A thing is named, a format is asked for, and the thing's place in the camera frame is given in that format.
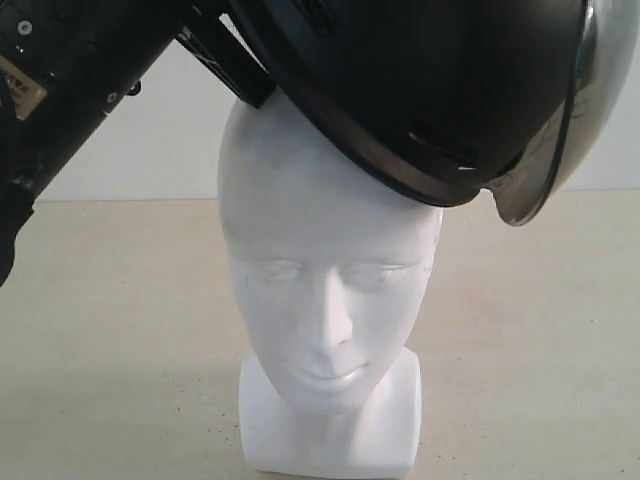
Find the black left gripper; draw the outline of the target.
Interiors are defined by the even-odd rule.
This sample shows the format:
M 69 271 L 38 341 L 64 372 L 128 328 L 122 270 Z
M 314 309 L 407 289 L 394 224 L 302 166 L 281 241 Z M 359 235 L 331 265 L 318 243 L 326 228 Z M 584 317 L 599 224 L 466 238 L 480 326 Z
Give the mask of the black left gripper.
M 1 277 L 34 203 L 183 30 L 189 1 L 1 4 Z

